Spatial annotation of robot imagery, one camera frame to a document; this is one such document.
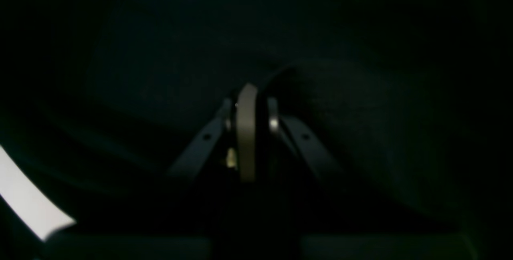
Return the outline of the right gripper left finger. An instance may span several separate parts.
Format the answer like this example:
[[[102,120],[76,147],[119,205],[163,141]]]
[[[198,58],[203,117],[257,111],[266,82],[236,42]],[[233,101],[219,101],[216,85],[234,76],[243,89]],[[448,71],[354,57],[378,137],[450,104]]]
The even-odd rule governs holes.
[[[259,88],[223,100],[215,116],[165,170],[125,199],[50,235],[44,260],[209,260],[212,239],[197,224],[199,197],[216,180],[255,180]]]

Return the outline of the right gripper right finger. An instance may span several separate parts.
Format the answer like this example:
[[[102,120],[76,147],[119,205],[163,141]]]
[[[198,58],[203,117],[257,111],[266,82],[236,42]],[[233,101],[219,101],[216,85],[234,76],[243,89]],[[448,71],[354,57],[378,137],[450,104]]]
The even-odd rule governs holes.
[[[394,200],[351,171],[274,97],[257,100],[261,177],[290,184],[301,260],[474,260],[453,225]]]

